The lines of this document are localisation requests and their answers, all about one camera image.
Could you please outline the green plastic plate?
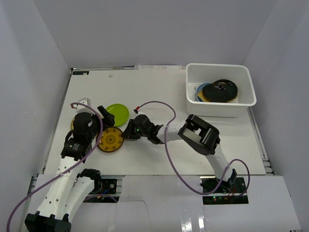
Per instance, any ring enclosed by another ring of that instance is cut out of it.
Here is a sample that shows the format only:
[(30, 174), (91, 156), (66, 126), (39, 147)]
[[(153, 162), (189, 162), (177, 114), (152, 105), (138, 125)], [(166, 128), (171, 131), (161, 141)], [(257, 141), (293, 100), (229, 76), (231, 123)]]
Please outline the green plastic plate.
[(125, 124), (129, 119), (129, 110), (128, 108), (120, 103), (115, 103), (106, 108), (106, 110), (114, 115), (115, 127), (119, 127)]

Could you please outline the blue plastic plate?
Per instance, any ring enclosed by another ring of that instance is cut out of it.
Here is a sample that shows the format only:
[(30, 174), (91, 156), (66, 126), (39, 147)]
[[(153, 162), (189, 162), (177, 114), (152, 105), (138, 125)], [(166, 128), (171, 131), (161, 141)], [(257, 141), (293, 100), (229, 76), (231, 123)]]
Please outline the blue plastic plate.
[(198, 86), (195, 86), (195, 89), (196, 89), (196, 100), (198, 102), (203, 102), (203, 100), (198, 96), (198, 93), (202, 91), (204, 86), (209, 85), (209, 84), (211, 84), (211, 83), (203, 83), (203, 84), (200, 84)]

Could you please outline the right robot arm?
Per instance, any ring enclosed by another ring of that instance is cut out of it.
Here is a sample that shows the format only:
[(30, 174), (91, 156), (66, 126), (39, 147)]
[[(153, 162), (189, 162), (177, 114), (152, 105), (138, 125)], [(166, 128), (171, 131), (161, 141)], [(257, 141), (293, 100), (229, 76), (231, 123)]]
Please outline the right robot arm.
[(156, 125), (145, 114), (138, 114), (129, 120), (121, 137), (126, 140), (145, 137), (155, 145), (182, 140), (206, 157), (214, 171), (219, 190), (228, 193), (236, 186), (237, 172), (230, 166), (221, 149), (218, 129), (196, 115), (189, 115), (181, 123)]

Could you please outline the black glossy plate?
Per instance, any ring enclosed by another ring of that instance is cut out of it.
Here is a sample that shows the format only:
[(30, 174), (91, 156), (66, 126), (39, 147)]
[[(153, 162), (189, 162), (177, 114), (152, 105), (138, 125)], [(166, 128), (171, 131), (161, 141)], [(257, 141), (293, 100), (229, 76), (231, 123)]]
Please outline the black glossy plate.
[(238, 87), (230, 80), (220, 79), (211, 84), (211, 102), (226, 103), (238, 96)]

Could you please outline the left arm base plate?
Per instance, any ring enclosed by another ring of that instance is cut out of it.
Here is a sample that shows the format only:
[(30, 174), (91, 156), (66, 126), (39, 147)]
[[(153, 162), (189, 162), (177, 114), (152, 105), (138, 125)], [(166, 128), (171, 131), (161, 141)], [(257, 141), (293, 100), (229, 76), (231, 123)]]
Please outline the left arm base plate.
[(115, 194), (117, 191), (117, 179), (104, 178), (95, 183), (91, 194)]

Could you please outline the square bamboo woven tray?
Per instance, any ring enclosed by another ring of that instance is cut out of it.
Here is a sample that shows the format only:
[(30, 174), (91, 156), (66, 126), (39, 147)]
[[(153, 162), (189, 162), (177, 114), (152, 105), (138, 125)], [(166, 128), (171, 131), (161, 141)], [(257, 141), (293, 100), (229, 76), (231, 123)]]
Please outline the square bamboo woven tray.
[(211, 88), (212, 84), (203, 87), (202, 91), (198, 93), (198, 96), (203, 100), (203, 102), (211, 102)]

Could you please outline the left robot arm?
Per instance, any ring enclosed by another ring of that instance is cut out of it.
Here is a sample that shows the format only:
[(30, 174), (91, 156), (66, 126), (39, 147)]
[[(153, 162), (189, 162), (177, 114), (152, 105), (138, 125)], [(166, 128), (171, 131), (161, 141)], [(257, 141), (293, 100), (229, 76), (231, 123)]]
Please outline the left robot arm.
[(102, 105), (97, 110), (83, 103), (71, 106), (77, 110), (73, 129), (66, 135), (56, 176), (35, 189), (50, 187), (36, 212), (25, 218), (29, 232), (69, 232), (87, 195), (101, 190), (100, 171), (86, 169), (84, 163), (96, 148), (92, 142), (99, 142), (103, 131), (115, 124), (114, 115)]

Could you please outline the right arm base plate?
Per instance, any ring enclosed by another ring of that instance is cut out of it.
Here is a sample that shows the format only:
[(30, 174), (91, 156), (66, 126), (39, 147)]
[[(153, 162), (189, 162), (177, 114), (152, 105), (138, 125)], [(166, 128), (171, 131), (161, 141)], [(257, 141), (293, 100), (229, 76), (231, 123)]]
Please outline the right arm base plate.
[[(217, 186), (218, 182), (219, 180), (217, 180), (216, 178), (202, 178), (200, 185), (202, 186), (202, 190), (205, 193), (213, 190)], [(222, 183), (219, 186), (219, 188), (215, 191), (215, 193), (230, 194), (230, 195), (232, 193), (241, 194), (245, 191), (245, 189), (246, 184), (244, 178), (237, 177), (234, 183), (230, 187)]]

